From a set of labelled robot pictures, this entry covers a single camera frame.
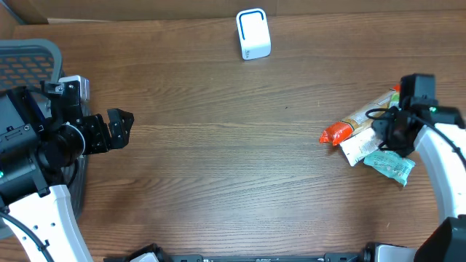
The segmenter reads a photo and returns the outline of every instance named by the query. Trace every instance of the wooden surface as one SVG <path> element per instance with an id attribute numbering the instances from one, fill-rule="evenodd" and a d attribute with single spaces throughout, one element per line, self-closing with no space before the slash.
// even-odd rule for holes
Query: wooden surface
<path id="1" fill-rule="evenodd" d="M 45 18 L 77 20 L 157 20 L 235 17 L 260 7 L 268 16 L 338 12 L 393 12 L 466 9 L 463 0 L 21 0 Z"/>
<path id="2" fill-rule="evenodd" d="M 233 18 L 32 25 L 91 107 L 133 112 L 130 144 L 90 159 L 79 227 L 96 261 L 152 242 L 172 254 L 311 255 L 436 229 L 419 157 L 405 188 L 351 168 L 322 130 L 413 72 L 466 114 L 466 12 L 270 17 L 270 57 L 240 57 Z M 24 261 L 15 238 L 0 258 Z"/>
<path id="3" fill-rule="evenodd" d="M 19 25 L 18 22 L 0 4 L 0 39 L 11 39 L 16 25 Z"/>

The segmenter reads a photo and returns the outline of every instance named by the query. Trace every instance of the snack package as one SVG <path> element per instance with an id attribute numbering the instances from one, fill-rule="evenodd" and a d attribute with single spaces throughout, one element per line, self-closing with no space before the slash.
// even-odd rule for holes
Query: snack package
<path id="1" fill-rule="evenodd" d="M 376 100 L 355 111 L 353 114 L 350 114 L 341 121 L 332 124 L 330 127 L 327 127 L 322 132 L 319 142 L 332 142 L 332 144 L 336 146 L 345 141 L 347 138 L 350 138 L 352 135 L 356 135 L 364 131 L 372 124 L 372 119 L 367 118 L 366 112 L 374 108 L 388 108 L 390 101 L 392 100 L 392 96 L 396 92 L 400 92 L 399 85 L 393 87 L 392 90 L 384 93 Z M 372 115 L 380 116 L 382 113 L 383 112 L 377 112 Z"/>

